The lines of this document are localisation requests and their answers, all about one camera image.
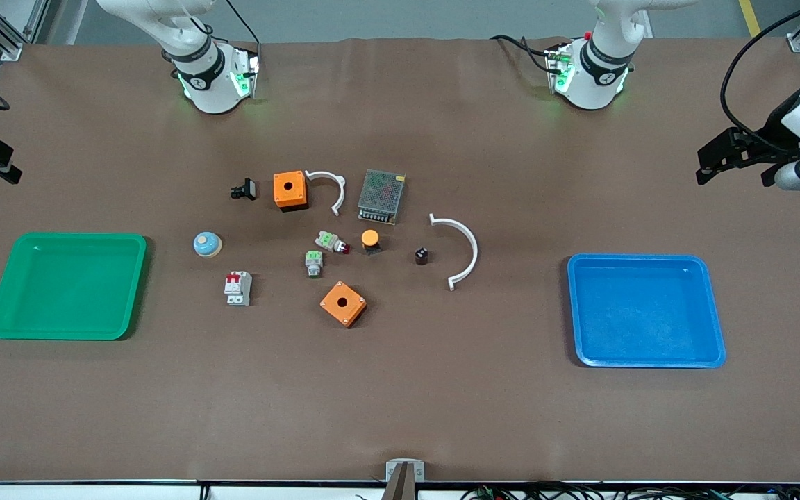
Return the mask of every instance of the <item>plastic tray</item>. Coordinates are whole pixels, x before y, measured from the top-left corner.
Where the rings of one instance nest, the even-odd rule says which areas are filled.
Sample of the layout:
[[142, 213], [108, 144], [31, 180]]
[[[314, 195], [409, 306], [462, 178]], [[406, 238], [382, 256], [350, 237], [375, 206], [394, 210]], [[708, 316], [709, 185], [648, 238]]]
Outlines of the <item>plastic tray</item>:
[[580, 253], [567, 274], [576, 354], [586, 365], [724, 364], [708, 268], [698, 257]]
[[19, 237], [0, 282], [0, 339], [120, 338], [146, 250], [137, 234]]

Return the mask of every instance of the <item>green terminal block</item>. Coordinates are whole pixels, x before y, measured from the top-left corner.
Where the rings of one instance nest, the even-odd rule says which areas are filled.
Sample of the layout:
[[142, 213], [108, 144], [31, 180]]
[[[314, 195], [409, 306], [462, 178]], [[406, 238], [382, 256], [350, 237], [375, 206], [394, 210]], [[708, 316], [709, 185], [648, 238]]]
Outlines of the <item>green terminal block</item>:
[[304, 265], [308, 267], [308, 278], [320, 278], [323, 271], [323, 252], [311, 250], [305, 253]]

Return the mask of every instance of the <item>orange box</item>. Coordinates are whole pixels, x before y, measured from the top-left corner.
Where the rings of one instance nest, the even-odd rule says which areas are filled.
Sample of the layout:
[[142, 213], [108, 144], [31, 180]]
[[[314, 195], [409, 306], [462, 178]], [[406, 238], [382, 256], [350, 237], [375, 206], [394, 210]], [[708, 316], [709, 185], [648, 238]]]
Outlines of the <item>orange box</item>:
[[301, 170], [274, 174], [274, 203], [283, 212], [309, 207], [308, 183]]
[[350, 328], [353, 321], [356, 321], [366, 309], [366, 300], [351, 287], [339, 281], [320, 301], [320, 307], [346, 328]]

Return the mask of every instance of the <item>black connector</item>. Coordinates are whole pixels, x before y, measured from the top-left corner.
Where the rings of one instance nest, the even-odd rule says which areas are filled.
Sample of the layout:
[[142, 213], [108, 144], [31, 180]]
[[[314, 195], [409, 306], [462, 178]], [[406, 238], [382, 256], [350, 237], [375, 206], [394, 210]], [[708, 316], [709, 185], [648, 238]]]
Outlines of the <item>black connector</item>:
[[242, 186], [231, 187], [231, 198], [241, 199], [241, 197], [247, 197], [250, 200], [256, 199], [255, 183], [248, 177], [245, 178]]

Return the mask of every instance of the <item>orange button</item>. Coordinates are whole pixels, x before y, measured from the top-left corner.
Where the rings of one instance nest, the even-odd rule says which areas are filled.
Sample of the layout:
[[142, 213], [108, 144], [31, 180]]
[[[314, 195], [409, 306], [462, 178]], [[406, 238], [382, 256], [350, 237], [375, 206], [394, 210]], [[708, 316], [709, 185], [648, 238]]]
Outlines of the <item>orange button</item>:
[[363, 231], [360, 240], [362, 240], [364, 247], [375, 247], [378, 244], [378, 232], [374, 230]]

